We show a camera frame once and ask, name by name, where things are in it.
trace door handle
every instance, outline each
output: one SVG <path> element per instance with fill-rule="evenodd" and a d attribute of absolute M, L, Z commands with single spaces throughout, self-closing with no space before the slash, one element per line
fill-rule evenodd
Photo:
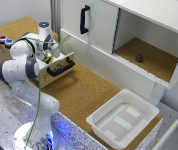
<path fill-rule="evenodd" d="M 60 68 L 60 69 L 57 69 L 57 70 L 55 69 L 54 71 L 52 71 L 52 70 L 50 69 L 50 67 L 48 67 L 48 68 L 47 68 L 47 73 L 48 73 L 50 76 L 56 77 L 56 76 L 58 76 L 59 74 L 65 72 L 66 70 L 72 68 L 72 67 L 75 65 L 75 63 L 74 63 L 72 60 L 70 60 L 69 57 L 66 58 L 66 61 L 68 62 L 68 65 L 67 65 L 67 66 L 65 66 L 65 67 L 63 67 L 63 68 Z"/>
<path fill-rule="evenodd" d="M 80 31 L 81 34 L 87 33 L 89 30 L 85 28 L 85 12 L 90 10 L 90 7 L 85 5 L 85 8 L 81 9 L 81 19 L 80 19 Z"/>

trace brown countertop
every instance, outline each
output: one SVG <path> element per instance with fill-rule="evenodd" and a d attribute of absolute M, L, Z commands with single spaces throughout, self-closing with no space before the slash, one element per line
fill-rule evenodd
<path fill-rule="evenodd" d="M 38 33 L 38 23 L 25 17 L 0 27 L 0 35 L 7 35 L 13 40 L 25 32 Z M 112 149 L 93 133 L 86 118 L 116 95 L 120 89 L 76 63 L 73 71 L 43 88 L 42 91 L 59 100 L 61 113 L 108 149 Z M 161 119 L 162 115 L 156 116 L 126 150 L 135 149 Z"/>

